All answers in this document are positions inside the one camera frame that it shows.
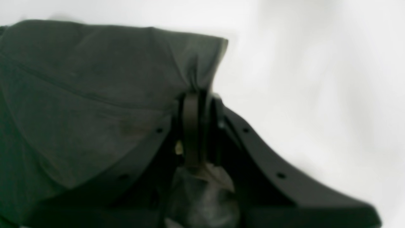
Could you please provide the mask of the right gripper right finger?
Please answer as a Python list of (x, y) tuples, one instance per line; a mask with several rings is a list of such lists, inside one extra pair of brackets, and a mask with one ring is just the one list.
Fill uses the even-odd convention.
[(380, 228), (376, 209), (316, 181), (279, 156), (219, 95), (210, 95), (214, 163), (231, 177), (239, 228)]

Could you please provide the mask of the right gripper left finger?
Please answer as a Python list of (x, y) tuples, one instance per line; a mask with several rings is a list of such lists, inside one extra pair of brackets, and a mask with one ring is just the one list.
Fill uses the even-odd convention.
[(187, 93), (138, 146), (107, 170), (38, 203), (31, 228), (159, 228), (178, 166), (198, 168), (204, 97)]

